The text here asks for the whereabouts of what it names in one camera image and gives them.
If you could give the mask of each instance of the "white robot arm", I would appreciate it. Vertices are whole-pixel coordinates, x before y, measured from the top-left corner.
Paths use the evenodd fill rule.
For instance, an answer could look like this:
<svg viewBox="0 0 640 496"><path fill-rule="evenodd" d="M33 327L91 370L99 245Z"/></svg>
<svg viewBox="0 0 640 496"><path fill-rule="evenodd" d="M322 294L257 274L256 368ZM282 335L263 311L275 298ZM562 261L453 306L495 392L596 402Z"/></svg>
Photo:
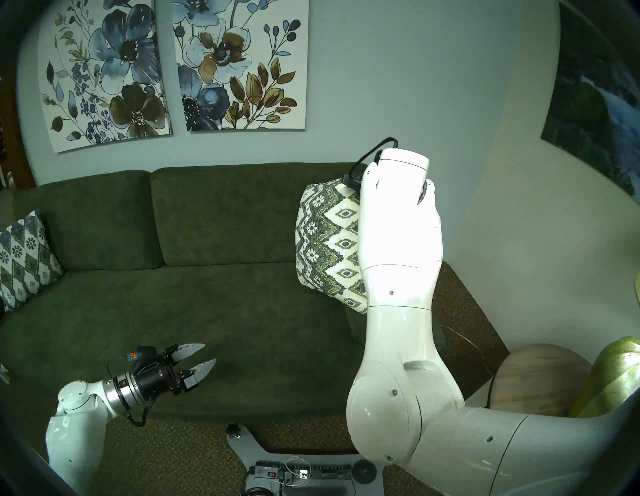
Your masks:
<svg viewBox="0 0 640 496"><path fill-rule="evenodd" d="M173 366L204 346L174 345L161 354L152 346L139 346L129 354L129 359L135 361L131 372L92 384L73 381L64 386L58 393L58 409L49 421L45 438L49 466L76 493L87 494L102 460L107 422L125 415L133 425L142 427L159 395L168 391L177 395L197 387L215 360L188 371L174 372ZM136 422L129 410L145 402L142 422Z"/></svg>
<svg viewBox="0 0 640 496"><path fill-rule="evenodd" d="M368 460L399 465L446 495L563 494L624 412L567 419L465 406L433 343L442 234L428 164L386 148L362 177L367 336L347 403L351 439Z"/></svg>

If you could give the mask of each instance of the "brown flower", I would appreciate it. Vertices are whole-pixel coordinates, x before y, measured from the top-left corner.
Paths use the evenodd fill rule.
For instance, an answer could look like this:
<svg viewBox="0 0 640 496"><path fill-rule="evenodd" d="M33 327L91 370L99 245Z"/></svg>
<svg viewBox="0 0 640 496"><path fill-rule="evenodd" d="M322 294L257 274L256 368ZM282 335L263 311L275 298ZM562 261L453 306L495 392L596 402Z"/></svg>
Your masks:
<svg viewBox="0 0 640 496"><path fill-rule="evenodd" d="M122 96L113 97L109 117L117 128L127 130L128 138L157 136L166 126L166 110L160 98L146 92L138 83L122 87Z"/></svg>

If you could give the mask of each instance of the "patterned pillow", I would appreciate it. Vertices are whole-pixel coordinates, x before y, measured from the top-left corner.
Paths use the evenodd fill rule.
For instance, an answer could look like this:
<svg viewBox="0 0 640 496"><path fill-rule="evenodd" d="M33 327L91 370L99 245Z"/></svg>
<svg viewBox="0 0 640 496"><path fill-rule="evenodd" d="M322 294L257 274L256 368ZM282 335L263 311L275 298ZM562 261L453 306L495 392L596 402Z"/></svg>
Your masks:
<svg viewBox="0 0 640 496"><path fill-rule="evenodd" d="M298 280L361 314L367 295L358 265L360 199L336 179L307 186L296 222Z"/></svg>
<svg viewBox="0 0 640 496"><path fill-rule="evenodd" d="M38 210L0 232L0 289L5 312L17 310L63 274L49 249Z"/></svg>

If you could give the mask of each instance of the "canvas print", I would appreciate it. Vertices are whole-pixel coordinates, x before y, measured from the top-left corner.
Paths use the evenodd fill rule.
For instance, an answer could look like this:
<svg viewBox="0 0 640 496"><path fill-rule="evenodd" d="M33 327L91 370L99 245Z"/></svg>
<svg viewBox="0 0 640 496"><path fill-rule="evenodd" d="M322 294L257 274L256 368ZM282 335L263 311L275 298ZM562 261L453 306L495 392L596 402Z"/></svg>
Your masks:
<svg viewBox="0 0 640 496"><path fill-rule="evenodd" d="M170 134L154 0L56 0L38 82L54 151Z"/></svg>
<svg viewBox="0 0 640 496"><path fill-rule="evenodd" d="M304 129L308 0L172 0L189 131Z"/></svg>
<svg viewBox="0 0 640 496"><path fill-rule="evenodd" d="M560 4L556 83L542 139L640 203L640 89L615 46L571 4Z"/></svg>

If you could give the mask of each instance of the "white robotic hand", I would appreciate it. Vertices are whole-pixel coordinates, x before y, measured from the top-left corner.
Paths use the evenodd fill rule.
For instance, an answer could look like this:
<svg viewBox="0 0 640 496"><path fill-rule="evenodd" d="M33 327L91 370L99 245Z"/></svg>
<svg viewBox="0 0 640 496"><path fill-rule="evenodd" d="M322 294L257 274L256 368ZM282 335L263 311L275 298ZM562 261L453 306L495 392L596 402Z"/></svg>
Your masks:
<svg viewBox="0 0 640 496"><path fill-rule="evenodd" d="M63 387L58 394L56 415L47 428L49 466L74 491L86 494L102 459L107 422L126 415L133 425L142 427L159 395L168 391L177 395L197 387L215 365L215 359L188 371L174 372L173 366L204 346L174 345L161 354L152 346L140 346L129 354L129 360L135 361L131 372L91 384L73 381ZM145 402L142 421L136 422L129 410Z"/></svg>

